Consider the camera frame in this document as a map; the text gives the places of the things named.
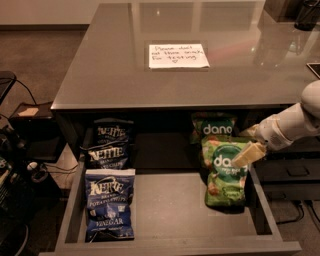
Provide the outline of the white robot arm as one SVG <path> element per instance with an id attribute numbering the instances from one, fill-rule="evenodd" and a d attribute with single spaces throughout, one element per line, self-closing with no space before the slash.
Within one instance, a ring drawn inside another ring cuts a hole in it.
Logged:
<path id="1" fill-rule="evenodd" d="M 232 159 L 231 165 L 240 168 L 262 159 L 267 152 L 282 150 L 304 137 L 320 135 L 320 81 L 307 85 L 301 101 L 273 114 L 259 124 L 242 131 L 251 142 Z"/>

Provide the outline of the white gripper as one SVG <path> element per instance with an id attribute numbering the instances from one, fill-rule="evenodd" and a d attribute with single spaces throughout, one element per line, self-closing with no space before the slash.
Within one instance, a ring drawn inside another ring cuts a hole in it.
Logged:
<path id="1" fill-rule="evenodd" d="M 266 155 L 266 148 L 269 151 L 278 151 L 293 143 L 293 141 L 289 140 L 280 130 L 279 118 L 277 115 L 271 115 L 262 120 L 259 124 L 246 128 L 241 131 L 239 135 L 241 137 L 255 136 L 256 140 L 259 142 L 248 142 L 232 159 L 231 164 L 236 168 L 260 160 Z"/>

